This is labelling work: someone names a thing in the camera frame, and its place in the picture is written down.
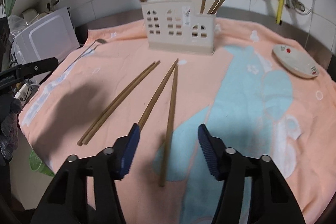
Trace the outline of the metal ladle spoon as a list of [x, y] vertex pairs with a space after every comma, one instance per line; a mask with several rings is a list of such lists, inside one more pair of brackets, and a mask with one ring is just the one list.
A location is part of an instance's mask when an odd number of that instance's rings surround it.
[[96, 39], [95, 41], [93, 41], [87, 49], [85, 49], [82, 53], [80, 53], [80, 55], [76, 58], [75, 61], [78, 61], [79, 59], [81, 59], [83, 56], [85, 56], [87, 53], [90, 53], [93, 51], [93, 46], [96, 45], [96, 46], [99, 46], [101, 44], [106, 44], [107, 41], [104, 40], [104, 39]]

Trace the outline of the white floral ceramic plate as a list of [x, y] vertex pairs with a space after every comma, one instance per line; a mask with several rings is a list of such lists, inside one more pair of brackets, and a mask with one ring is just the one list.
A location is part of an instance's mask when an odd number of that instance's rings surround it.
[[297, 77], [313, 79], [319, 76], [317, 63], [307, 53], [284, 44], [275, 45], [273, 53], [280, 64]]

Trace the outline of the white microwave oven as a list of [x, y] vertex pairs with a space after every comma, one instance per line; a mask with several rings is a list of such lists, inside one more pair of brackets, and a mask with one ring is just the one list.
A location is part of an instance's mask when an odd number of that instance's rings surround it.
[[79, 47], [69, 12], [64, 7], [42, 17], [16, 35], [12, 53], [19, 64], [50, 57], [63, 61]]

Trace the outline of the peach printed towel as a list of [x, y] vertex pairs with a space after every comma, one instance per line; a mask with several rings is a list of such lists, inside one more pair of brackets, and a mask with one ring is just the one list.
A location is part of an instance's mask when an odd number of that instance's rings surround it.
[[[222, 183], [209, 172], [198, 126], [241, 154], [269, 155], [289, 184], [306, 223], [314, 223], [335, 194], [335, 82], [322, 67], [312, 80], [295, 77], [273, 56], [284, 44], [256, 23], [217, 20], [210, 56], [154, 51], [144, 22], [88, 31], [43, 83], [19, 116], [38, 156], [57, 171], [67, 156], [96, 155], [137, 123], [178, 59], [174, 132], [167, 182], [159, 187], [171, 83], [143, 127], [130, 172], [117, 182], [127, 223], [210, 223]], [[93, 51], [76, 58], [96, 39]], [[88, 144], [77, 145], [109, 104], [152, 63], [151, 71], [114, 110]]]

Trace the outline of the cream plastic utensil holder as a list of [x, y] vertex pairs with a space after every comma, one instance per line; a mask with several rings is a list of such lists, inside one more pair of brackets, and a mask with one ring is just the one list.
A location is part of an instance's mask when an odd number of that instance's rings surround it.
[[141, 3], [147, 41], [153, 50], [214, 53], [214, 14], [201, 14], [201, 0], [157, 0]]

